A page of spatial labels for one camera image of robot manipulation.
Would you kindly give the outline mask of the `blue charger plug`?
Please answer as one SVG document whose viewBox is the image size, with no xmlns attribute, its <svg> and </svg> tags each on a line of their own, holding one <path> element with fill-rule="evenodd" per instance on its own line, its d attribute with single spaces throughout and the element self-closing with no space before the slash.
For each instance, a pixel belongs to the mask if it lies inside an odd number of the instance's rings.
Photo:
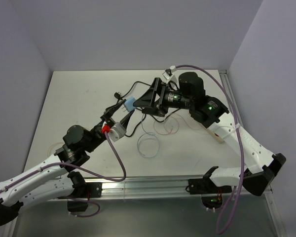
<svg viewBox="0 0 296 237">
<path fill-rule="evenodd" d="M 131 111 L 134 111 L 135 110 L 135 106 L 133 105 L 134 104 L 134 102 L 136 101 L 136 99 L 132 96 L 132 97 L 130 97 L 130 98 L 128 98 L 128 99 L 125 99 L 125 100 L 123 100 L 123 103 L 122 103 L 122 107 L 123 107 L 123 109 L 122 109 L 122 111 L 124 112 L 124 113 L 126 113 L 126 112 L 131 112 Z"/>
</svg>

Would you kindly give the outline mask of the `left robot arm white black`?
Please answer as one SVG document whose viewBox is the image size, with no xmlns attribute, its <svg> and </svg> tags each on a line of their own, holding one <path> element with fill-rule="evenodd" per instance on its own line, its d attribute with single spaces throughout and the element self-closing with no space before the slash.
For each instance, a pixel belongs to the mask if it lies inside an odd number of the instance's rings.
<svg viewBox="0 0 296 237">
<path fill-rule="evenodd" d="M 106 108 L 101 121 L 91 130 L 71 126 L 63 137 L 63 146 L 55 153 L 20 175 L 0 182 L 0 226 L 38 203 L 83 196 L 86 182 L 80 174 L 81 166 L 103 142 L 111 144 L 124 137 L 135 109 L 134 101 L 131 97 Z"/>
</svg>

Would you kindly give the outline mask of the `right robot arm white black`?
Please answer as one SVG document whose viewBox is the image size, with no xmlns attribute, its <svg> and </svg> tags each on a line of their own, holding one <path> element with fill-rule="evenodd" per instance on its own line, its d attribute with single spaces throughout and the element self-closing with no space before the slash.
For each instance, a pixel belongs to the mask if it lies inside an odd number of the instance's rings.
<svg viewBox="0 0 296 237">
<path fill-rule="evenodd" d="M 227 106 L 218 98 L 206 95 L 204 82 L 195 72 L 179 75 L 179 88 L 172 91 L 169 83 L 155 78 L 150 88 L 133 105 L 144 114 L 163 117 L 169 108 L 186 109 L 190 116 L 226 142 L 244 164 L 239 168 L 213 166 L 200 179 L 188 182 L 191 194 L 230 193 L 233 186 L 261 196 L 286 162 L 283 154 L 275 154 L 262 146 L 237 122 Z"/>
</svg>

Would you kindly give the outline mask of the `beige power strip red sockets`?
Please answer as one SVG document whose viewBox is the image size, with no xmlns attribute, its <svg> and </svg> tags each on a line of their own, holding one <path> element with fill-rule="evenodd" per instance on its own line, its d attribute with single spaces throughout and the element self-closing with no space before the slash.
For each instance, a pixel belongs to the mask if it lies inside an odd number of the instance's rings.
<svg viewBox="0 0 296 237">
<path fill-rule="evenodd" d="M 218 142 L 219 144 L 224 143 L 224 140 L 216 133 L 212 132 L 211 130 L 207 129 L 205 126 L 203 126 L 201 123 L 199 124 L 201 126 L 201 128 L 203 128 L 207 134 L 209 134 L 216 142 Z"/>
</svg>

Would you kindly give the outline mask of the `aluminium side rail right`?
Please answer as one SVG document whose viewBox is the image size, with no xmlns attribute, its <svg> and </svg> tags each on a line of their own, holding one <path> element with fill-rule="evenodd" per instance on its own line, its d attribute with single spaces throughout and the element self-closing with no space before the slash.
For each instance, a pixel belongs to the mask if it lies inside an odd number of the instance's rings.
<svg viewBox="0 0 296 237">
<path fill-rule="evenodd" d="M 233 95 L 231 84 L 229 82 L 229 78 L 228 78 L 228 75 L 227 75 L 227 70 L 219 70 L 219 75 L 220 75 L 220 78 L 221 78 L 222 85 L 223 85 L 224 89 L 226 90 L 226 92 L 228 93 L 231 101 L 234 104 L 235 113 L 236 113 L 236 115 L 238 117 L 238 120 L 240 121 L 239 111 L 238 111 L 236 101 L 235 101 L 235 98 L 234 98 L 234 95 Z"/>
</svg>

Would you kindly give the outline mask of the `aluminium frame rail front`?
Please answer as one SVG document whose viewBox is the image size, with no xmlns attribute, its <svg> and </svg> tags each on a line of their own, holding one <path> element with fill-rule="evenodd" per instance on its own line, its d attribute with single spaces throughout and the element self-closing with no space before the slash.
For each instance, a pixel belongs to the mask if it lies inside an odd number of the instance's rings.
<svg viewBox="0 0 296 237">
<path fill-rule="evenodd" d="M 202 176 L 148 176 L 129 177 L 122 182 L 113 182 L 99 178 L 85 178 L 86 183 L 102 183 L 102 200 L 113 199 L 148 199 L 148 198 L 185 198 L 201 195 L 190 195 L 185 191 L 188 179 Z"/>
</svg>

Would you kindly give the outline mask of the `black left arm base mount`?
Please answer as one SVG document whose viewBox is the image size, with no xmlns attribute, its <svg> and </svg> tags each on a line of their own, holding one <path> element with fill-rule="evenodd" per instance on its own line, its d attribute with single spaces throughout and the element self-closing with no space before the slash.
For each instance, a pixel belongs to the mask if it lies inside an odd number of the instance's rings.
<svg viewBox="0 0 296 237">
<path fill-rule="evenodd" d="M 75 188 L 73 193 L 67 197 L 67 211 L 76 217 L 86 218 L 91 217 L 99 213 L 100 205 L 92 198 L 100 198 L 102 195 L 102 183 L 101 182 L 91 182 L 86 183 L 84 186 Z M 84 212 L 94 205 L 96 207 L 95 213 L 84 214 Z"/>
</svg>

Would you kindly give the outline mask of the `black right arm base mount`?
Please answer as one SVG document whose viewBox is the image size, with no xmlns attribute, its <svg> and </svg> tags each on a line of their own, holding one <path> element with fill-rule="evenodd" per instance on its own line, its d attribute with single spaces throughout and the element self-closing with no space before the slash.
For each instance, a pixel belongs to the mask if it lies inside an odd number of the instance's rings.
<svg viewBox="0 0 296 237">
<path fill-rule="evenodd" d="M 223 206 L 223 194 L 232 192 L 231 186 L 217 187 L 211 180 L 188 179 L 185 191 L 190 195 L 201 195 L 201 202 L 207 211 L 215 212 Z"/>
</svg>

